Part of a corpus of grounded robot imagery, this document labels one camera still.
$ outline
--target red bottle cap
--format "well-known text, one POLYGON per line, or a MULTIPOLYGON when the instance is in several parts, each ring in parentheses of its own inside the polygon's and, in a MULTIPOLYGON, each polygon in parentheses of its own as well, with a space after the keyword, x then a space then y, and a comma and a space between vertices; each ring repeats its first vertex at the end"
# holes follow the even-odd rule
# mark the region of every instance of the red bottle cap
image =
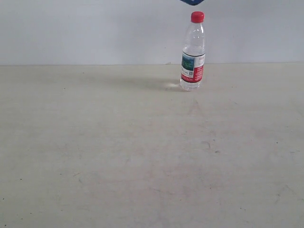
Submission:
POLYGON ((204 21, 205 14, 200 11, 193 12, 191 14, 191 22, 193 23, 202 23, 204 21))

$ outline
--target bottle base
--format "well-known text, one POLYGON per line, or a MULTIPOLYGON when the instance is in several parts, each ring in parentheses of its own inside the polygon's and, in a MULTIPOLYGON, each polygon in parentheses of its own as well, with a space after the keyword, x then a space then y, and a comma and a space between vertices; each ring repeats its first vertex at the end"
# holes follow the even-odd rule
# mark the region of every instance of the bottle base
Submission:
POLYGON ((186 82, 184 80, 180 80, 180 86, 183 90, 185 91, 193 91, 196 90, 200 87, 201 85, 201 81, 196 82, 196 83, 190 83, 190 82, 186 82))

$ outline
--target bottle label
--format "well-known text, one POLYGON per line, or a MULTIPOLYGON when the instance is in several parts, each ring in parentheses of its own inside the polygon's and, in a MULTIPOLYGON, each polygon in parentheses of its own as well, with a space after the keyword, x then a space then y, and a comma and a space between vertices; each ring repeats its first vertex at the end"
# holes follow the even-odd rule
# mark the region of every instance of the bottle label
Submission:
POLYGON ((181 78, 185 82, 196 83, 202 80, 205 63, 205 54, 189 56, 183 52, 181 62, 181 78))

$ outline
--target gray floor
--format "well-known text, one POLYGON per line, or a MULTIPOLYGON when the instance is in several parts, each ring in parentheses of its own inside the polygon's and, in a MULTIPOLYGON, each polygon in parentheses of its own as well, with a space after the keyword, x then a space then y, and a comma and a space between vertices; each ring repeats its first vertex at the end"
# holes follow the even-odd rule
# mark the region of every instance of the gray floor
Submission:
POLYGON ((0 67, 0 227, 304 227, 304 64, 0 67))

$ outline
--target blue object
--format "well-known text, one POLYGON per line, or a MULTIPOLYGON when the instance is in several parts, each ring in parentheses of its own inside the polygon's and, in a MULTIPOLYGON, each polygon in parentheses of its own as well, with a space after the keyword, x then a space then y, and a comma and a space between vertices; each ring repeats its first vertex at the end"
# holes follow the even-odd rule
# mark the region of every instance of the blue object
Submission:
POLYGON ((181 0, 189 5, 192 5, 192 6, 196 6, 198 4, 200 4, 202 1, 204 0, 181 0))

